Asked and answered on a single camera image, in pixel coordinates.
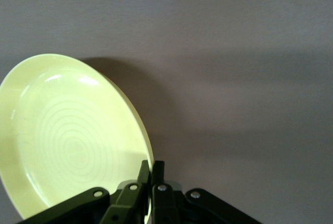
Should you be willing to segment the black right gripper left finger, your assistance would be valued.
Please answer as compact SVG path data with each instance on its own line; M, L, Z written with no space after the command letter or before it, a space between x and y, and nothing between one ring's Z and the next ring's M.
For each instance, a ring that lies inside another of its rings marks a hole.
M120 183L113 194L91 188L17 224L145 224L149 184L149 164L143 160L137 179Z

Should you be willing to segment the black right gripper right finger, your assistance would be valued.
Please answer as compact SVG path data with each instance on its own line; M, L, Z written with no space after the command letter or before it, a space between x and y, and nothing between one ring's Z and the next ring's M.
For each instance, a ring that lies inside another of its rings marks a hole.
M183 193L165 181L163 161L153 165L151 196L152 224L260 224L204 189Z

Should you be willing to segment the yellow round plate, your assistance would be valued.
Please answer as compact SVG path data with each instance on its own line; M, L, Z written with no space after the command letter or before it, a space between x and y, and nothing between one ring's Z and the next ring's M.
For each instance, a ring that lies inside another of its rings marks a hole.
M0 84L0 178L22 218L90 188L113 193L143 160L153 152L139 114L86 63L37 55Z

